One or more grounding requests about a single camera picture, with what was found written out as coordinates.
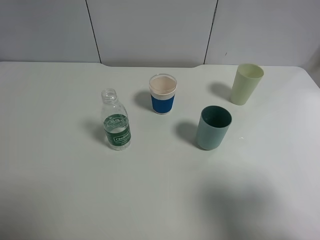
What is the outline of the clear bottle with green label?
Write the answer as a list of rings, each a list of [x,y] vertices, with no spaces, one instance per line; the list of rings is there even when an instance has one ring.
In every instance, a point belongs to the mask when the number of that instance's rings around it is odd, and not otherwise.
[[[101,92],[101,120],[110,147],[117,151],[131,143],[129,117],[125,106],[119,101],[113,88]]]

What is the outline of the teal plastic cup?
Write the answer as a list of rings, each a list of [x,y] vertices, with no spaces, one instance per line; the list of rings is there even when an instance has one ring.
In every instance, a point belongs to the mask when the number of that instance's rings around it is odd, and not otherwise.
[[[213,150],[220,146],[229,126],[232,115],[221,106],[210,105],[205,107],[200,114],[196,132],[196,143],[204,150]]]

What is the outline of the clear cup with blue sleeve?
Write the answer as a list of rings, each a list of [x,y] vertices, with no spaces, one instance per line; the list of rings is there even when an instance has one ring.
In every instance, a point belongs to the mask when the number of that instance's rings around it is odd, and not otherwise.
[[[173,107],[178,83],[168,74],[156,74],[149,80],[152,109],[160,115],[168,114]]]

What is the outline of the pale green plastic cup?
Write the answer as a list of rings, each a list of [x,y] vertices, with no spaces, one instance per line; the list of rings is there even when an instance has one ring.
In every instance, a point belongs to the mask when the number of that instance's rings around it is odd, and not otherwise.
[[[244,63],[238,65],[231,89],[230,101],[238,106],[244,105],[263,76],[264,70],[256,64]]]

